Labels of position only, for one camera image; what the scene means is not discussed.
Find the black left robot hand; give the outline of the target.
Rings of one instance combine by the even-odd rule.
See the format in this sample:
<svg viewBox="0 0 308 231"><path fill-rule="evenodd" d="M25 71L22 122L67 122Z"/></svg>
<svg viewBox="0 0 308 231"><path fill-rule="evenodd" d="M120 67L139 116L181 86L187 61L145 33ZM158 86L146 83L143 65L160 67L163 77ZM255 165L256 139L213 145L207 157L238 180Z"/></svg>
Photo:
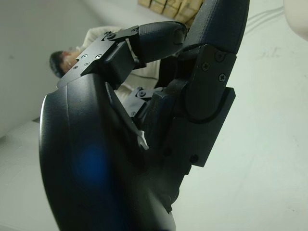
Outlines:
<svg viewBox="0 0 308 231"><path fill-rule="evenodd" d="M250 2L208 0L175 21L100 35L45 96L39 159L62 231L174 231L235 99L226 86Z"/></svg>

